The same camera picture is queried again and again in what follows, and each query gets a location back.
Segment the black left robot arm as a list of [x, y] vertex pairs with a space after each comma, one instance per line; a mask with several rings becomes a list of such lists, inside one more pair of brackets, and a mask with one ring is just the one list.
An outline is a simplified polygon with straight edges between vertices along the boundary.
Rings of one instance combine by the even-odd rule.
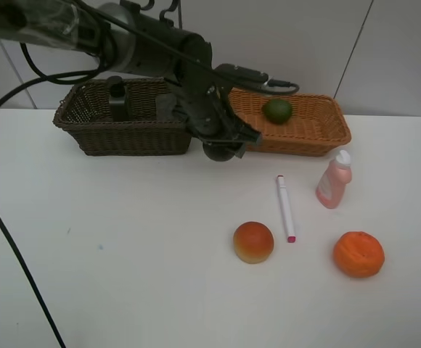
[[0, 39], [81, 51], [103, 70], [162, 78], [170, 115], [215, 161], [241, 157], [262, 135], [232, 110], [232, 80], [212, 68], [211, 45], [196, 33], [142, 13], [131, 1], [93, 8], [82, 1], [0, 1]]

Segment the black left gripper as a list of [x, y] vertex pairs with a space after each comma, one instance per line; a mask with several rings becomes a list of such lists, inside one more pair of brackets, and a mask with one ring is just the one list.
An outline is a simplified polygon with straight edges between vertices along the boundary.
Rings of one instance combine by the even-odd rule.
[[181, 109], [188, 129], [203, 144], [230, 143], [239, 159], [246, 153], [247, 145], [259, 145], [262, 141], [261, 132], [239, 118], [227, 99], [181, 99]]

